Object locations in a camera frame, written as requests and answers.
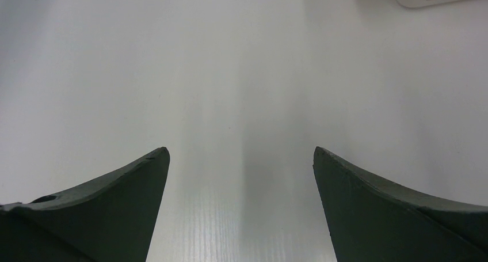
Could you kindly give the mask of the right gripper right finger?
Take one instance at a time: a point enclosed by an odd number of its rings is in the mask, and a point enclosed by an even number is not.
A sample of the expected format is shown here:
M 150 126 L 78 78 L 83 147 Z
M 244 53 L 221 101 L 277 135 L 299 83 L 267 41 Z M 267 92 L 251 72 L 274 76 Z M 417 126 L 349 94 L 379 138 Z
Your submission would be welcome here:
M 313 171 L 338 261 L 486 261 L 487 207 L 405 187 L 317 147 Z

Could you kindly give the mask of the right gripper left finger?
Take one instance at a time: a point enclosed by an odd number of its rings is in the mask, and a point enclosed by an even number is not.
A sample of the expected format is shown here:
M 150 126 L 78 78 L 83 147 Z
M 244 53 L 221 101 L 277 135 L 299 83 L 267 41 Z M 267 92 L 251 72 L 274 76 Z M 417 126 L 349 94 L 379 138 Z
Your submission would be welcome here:
M 160 147 L 75 187 L 1 205 L 1 260 L 145 261 L 169 165 Z

